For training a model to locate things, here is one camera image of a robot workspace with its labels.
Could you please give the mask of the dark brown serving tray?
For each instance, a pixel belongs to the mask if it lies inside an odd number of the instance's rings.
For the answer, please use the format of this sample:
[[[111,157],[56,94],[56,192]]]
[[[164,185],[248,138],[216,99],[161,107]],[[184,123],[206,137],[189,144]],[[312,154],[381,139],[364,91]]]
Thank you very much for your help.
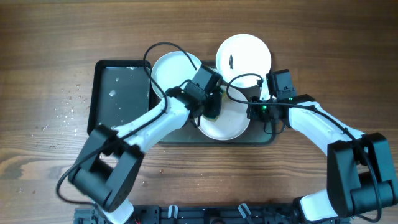
[[[192,79],[201,62],[158,60],[152,68],[153,79],[164,91]],[[222,113],[216,121],[201,118],[199,127],[187,123],[184,127],[166,135],[161,144],[192,146],[262,146],[275,139],[275,125],[249,120],[247,106],[223,97]]]

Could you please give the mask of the green yellow sponge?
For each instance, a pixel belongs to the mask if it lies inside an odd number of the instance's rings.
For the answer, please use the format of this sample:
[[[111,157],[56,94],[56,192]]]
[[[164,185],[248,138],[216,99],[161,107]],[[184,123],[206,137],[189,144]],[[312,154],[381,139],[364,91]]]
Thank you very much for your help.
[[[221,106],[223,100],[223,90],[212,93],[205,101],[205,109],[203,116],[210,121],[216,121],[221,114]]]

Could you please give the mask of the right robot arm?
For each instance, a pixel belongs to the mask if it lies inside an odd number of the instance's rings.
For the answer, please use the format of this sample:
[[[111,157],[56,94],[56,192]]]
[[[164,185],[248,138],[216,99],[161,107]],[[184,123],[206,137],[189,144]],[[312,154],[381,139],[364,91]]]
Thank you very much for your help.
[[[327,113],[309,95],[276,100],[251,97],[249,118],[280,120],[309,138],[327,156],[326,189],[296,198],[294,223],[320,223],[356,216],[371,223],[397,205],[397,176],[387,139],[365,134]]]

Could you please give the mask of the light blue plate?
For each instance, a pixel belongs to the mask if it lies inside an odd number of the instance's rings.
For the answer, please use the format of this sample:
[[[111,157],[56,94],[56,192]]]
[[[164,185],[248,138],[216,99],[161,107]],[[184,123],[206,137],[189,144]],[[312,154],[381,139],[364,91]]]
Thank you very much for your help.
[[[202,62],[191,53],[188,53],[193,64],[181,51],[169,52],[163,55],[152,68],[151,77],[158,86],[166,92],[169,88],[179,86],[185,80],[191,80]]]

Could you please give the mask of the black rectangular sponge tray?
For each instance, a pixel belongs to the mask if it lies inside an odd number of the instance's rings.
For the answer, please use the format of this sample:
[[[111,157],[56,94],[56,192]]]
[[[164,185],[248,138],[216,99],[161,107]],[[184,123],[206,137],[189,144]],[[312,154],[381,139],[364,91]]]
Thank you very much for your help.
[[[152,109],[156,95],[143,60],[100,60],[95,65],[87,133],[127,124]]]

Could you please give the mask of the white plate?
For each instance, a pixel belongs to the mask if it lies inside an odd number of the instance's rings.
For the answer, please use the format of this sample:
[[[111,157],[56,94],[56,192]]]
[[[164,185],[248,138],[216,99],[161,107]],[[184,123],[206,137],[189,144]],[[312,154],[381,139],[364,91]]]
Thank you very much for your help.
[[[258,76],[265,77],[272,65],[271,52],[258,37],[237,34],[226,39],[216,53],[216,69],[225,82],[238,88],[257,84]]]
[[[227,93],[233,98],[247,102],[246,97],[237,89],[227,86],[221,86],[223,90],[223,100],[221,114],[216,121],[210,121],[201,117],[199,130],[207,137],[218,140],[228,141],[240,135],[249,126],[250,120],[247,118],[247,105],[238,103],[228,98]]]

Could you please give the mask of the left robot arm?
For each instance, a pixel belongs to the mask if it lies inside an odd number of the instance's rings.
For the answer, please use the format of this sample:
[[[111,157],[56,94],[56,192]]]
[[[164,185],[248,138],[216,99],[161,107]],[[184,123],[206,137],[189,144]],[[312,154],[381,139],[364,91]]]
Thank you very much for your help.
[[[127,223],[134,213],[127,196],[145,153],[189,119],[218,116],[223,96],[221,88],[211,92],[198,87],[167,90],[154,108],[136,120],[115,129],[95,128],[65,177],[107,221]]]

